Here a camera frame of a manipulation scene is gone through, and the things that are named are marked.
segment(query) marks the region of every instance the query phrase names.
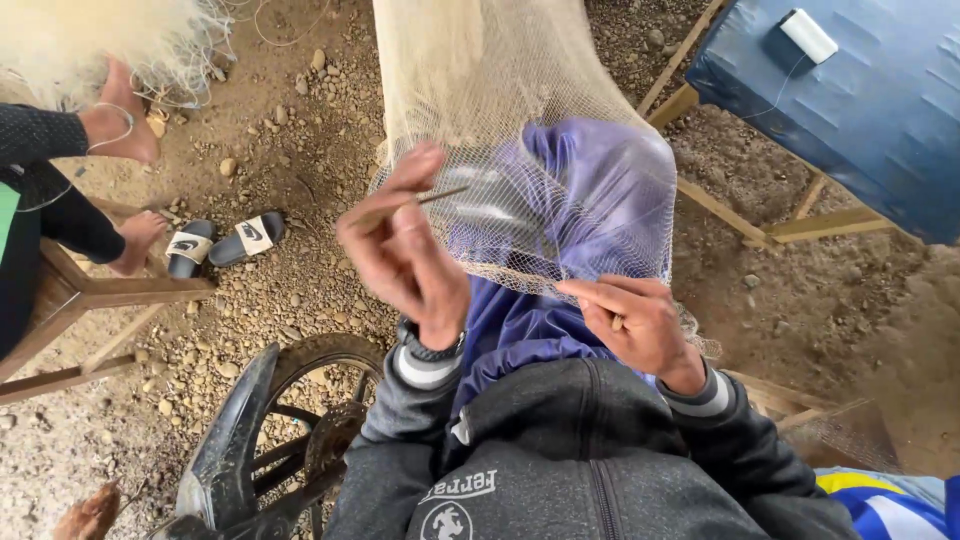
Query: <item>bare foot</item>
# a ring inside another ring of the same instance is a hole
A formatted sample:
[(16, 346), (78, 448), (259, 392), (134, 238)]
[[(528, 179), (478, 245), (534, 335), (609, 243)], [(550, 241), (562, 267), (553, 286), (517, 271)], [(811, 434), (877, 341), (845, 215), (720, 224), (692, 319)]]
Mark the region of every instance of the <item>bare foot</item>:
[(85, 110), (80, 113), (80, 119), (86, 129), (90, 146), (122, 137), (115, 142), (93, 148), (90, 150), (91, 156), (130, 158), (141, 163), (152, 163), (160, 157), (160, 143), (147, 124), (143, 100), (133, 93), (131, 74), (129, 66), (110, 58), (107, 83), (100, 94), (100, 103), (115, 105), (133, 117), (133, 130), (129, 135), (123, 136), (130, 128), (127, 115), (110, 106), (101, 105)]
[(128, 219), (117, 228), (117, 232), (127, 240), (123, 255), (107, 268), (121, 277), (128, 278), (147, 263), (147, 252), (167, 229), (167, 220), (158, 213), (143, 211)]

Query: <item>blue tarp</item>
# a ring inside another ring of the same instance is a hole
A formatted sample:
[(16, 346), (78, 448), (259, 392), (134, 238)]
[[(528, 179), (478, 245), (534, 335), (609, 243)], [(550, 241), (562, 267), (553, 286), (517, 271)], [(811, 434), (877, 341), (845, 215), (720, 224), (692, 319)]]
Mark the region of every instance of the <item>blue tarp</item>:
[[(794, 8), (839, 52), (805, 58)], [(737, 0), (686, 79), (924, 242), (960, 237), (960, 2)]]

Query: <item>wristwatch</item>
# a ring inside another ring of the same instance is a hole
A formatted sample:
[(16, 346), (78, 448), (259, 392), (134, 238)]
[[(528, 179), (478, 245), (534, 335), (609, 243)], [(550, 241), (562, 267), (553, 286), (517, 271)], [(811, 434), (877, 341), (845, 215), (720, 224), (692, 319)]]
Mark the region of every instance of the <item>wristwatch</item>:
[(420, 325), (407, 317), (400, 317), (400, 322), (396, 324), (396, 338), (402, 345), (406, 346), (407, 351), (417, 360), (435, 362), (462, 355), (464, 344), (467, 341), (467, 331), (460, 332), (460, 337), (453, 345), (442, 351), (434, 351), (433, 349), (427, 349), (420, 343)]

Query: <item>hand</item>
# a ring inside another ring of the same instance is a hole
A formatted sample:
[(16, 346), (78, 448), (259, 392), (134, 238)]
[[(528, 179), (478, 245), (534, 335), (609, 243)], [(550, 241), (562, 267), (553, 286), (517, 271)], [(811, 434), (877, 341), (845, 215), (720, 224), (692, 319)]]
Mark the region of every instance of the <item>hand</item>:
[[(584, 321), (623, 363), (692, 396), (707, 383), (703, 361), (684, 339), (670, 288), (655, 279), (605, 274), (597, 282), (566, 280), (557, 290), (580, 302)], [(613, 317), (623, 317), (615, 331)]]
[(437, 243), (416, 199), (443, 163), (439, 146), (417, 145), (380, 189), (337, 220), (337, 241), (360, 279), (417, 323), (420, 343), (434, 351), (456, 343), (470, 304), (467, 273)]

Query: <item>white thread spool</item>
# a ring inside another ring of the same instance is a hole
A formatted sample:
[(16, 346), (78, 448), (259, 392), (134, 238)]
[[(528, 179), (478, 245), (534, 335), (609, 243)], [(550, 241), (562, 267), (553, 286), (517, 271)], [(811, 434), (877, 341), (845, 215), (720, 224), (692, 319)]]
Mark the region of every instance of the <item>white thread spool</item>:
[(802, 9), (788, 13), (780, 27), (814, 63), (823, 63), (840, 50), (836, 41)]

